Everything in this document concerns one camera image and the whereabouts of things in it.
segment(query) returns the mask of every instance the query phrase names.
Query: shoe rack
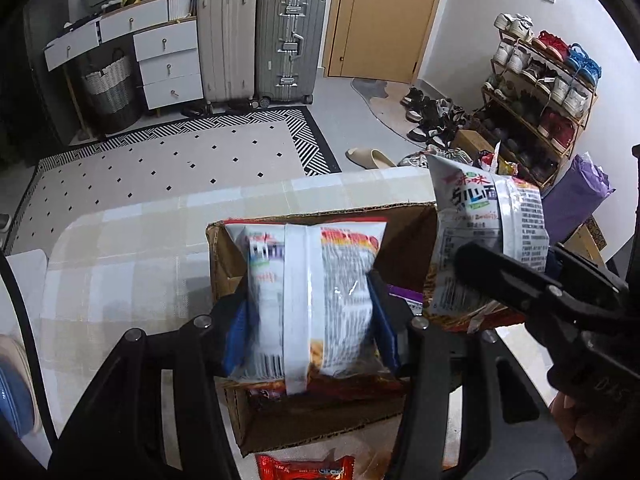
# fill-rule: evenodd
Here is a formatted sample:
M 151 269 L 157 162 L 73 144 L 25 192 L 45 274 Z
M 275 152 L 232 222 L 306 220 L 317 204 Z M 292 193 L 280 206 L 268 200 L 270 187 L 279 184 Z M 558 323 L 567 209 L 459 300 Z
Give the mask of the shoe rack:
M 500 28 L 496 27 L 496 29 L 498 30 L 498 33 L 500 35 L 500 41 L 504 40 L 505 38 L 509 38 L 510 40 L 513 41 L 515 48 L 517 48 L 518 46 L 524 47 L 530 54 L 537 57 L 538 60 L 541 60 L 542 62 L 550 66 L 552 69 L 557 70 L 559 73 L 564 73 L 565 75 L 572 78 L 574 80 L 574 84 L 577 83 L 581 87 L 580 89 L 584 90 L 588 96 L 588 105 L 585 108 L 586 111 L 584 112 L 581 118 L 579 119 L 575 118 L 568 111 L 566 111 L 566 109 L 562 105 L 559 105 L 558 103 L 553 101 L 553 99 L 551 98 L 551 95 L 547 95 L 546 92 L 540 88 L 539 84 L 534 84 L 528 78 L 522 76 L 521 74 L 517 74 L 511 71 L 506 66 L 502 66 L 496 63 L 493 58 L 491 58 L 490 60 L 492 71 L 496 77 L 506 76 L 507 74 L 510 74 L 513 79 L 523 83 L 523 85 L 530 90 L 530 93 L 533 96 L 535 96 L 543 105 L 543 110 L 544 108 L 549 107 L 552 110 L 563 115 L 564 117 L 567 117 L 574 124 L 575 135 L 571 144 L 567 147 L 567 149 L 560 151 L 551 143 L 550 138 L 547 138 L 544 135 L 542 135 L 538 131 L 538 128 L 535 124 L 530 124 L 529 122 L 524 120 L 523 117 L 517 114 L 516 111 L 511 108 L 510 104 L 507 101 L 501 99 L 494 92 L 488 90 L 487 88 L 485 87 L 481 88 L 484 107 L 487 106 L 489 102 L 495 102 L 496 104 L 498 104 L 508 113 L 510 113 L 524 127 L 525 130 L 528 130 L 532 136 L 535 136 L 537 139 L 537 142 L 540 145 L 542 145 L 546 149 L 546 151 L 551 155 L 550 158 L 553 158 L 558 162 L 558 168 L 551 174 L 551 176 L 549 176 L 548 179 L 546 179 L 544 182 L 539 182 L 531 174 L 530 168 L 527 168 L 520 161 L 520 157 L 518 156 L 517 153 L 510 152 L 510 150 L 508 150 L 504 144 L 500 146 L 500 151 L 501 152 L 504 151 L 504 153 L 501 153 L 501 155 L 507 160 L 510 160 L 511 162 L 517 162 L 521 166 L 523 166 L 526 169 L 525 173 L 527 173 L 526 180 L 529 180 L 530 182 L 536 184 L 540 189 L 544 190 L 555 182 L 556 177 L 558 176 L 562 167 L 569 160 L 571 160 L 572 154 L 574 152 L 575 143 L 580 137 L 580 135 L 582 134 L 582 132 L 584 131 L 584 129 L 587 127 L 587 124 L 589 123 L 589 118 L 591 116 L 591 109 L 593 108 L 593 105 L 598 100 L 598 95 L 596 93 L 596 89 L 588 81 L 584 80 L 581 76 L 576 76 L 574 70 L 572 70 L 570 67 L 568 67 L 564 63 L 559 62 L 557 59 L 551 57 L 546 52 L 537 49 L 532 44 L 526 43 L 525 41 L 521 40 L 517 36 L 510 34 L 508 32 L 505 32 Z

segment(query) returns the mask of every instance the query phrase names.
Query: patterned rug border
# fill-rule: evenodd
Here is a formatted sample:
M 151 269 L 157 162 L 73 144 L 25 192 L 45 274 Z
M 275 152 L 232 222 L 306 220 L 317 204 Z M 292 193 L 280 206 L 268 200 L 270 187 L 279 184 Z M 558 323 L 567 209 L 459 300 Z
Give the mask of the patterned rug border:
M 266 110 L 252 110 L 250 112 L 226 111 L 209 116 L 184 118 L 169 123 L 156 124 L 155 126 L 139 128 L 132 132 L 116 134 L 106 140 L 94 140 L 94 142 L 82 144 L 81 146 L 73 146 L 62 153 L 39 160 L 34 168 L 31 181 L 15 211 L 14 221 L 5 238 L 2 250 L 5 254 L 11 254 L 14 238 L 22 222 L 27 204 L 36 189 L 38 181 L 46 171 L 96 153 L 108 152 L 121 146 L 130 146 L 149 139 L 158 139 L 159 137 L 168 137 L 210 128 L 222 128 L 224 126 L 242 126 L 244 124 L 283 120 L 289 127 L 293 144 L 296 147 L 306 176 L 340 173 L 342 171 L 313 115 L 306 106 L 282 106 L 267 108 Z

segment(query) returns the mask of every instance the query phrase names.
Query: red snack wrapper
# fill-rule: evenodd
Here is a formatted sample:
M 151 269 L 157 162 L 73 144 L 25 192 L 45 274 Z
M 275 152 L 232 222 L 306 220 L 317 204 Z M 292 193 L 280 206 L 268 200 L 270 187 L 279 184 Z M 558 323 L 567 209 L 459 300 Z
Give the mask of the red snack wrapper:
M 339 460 L 280 461 L 256 455 L 260 480 L 353 480 L 353 456 Z

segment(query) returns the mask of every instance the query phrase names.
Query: rug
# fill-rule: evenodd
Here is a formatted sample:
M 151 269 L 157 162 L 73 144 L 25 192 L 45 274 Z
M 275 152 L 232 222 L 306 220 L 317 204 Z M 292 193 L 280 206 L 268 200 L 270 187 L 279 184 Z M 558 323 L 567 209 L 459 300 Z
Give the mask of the rug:
M 41 160 L 4 251 L 49 256 L 60 233 L 92 212 L 339 171 L 306 107 L 151 126 Z
M 406 136 L 417 126 L 416 123 L 406 120 L 406 108 L 400 104 L 400 100 L 409 93 L 411 85 L 379 79 L 354 78 L 351 87 L 362 96 L 371 112 L 387 128 L 416 146 L 424 147 Z

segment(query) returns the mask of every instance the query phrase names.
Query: suitcase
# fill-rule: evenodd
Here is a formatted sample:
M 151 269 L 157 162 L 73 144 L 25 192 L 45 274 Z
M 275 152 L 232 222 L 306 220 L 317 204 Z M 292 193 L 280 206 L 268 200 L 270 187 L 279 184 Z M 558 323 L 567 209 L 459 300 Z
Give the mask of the suitcase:
M 313 102 L 326 0 L 258 0 L 255 75 L 260 106 Z
M 253 98 L 255 0 L 198 0 L 196 16 L 202 92 L 207 102 Z

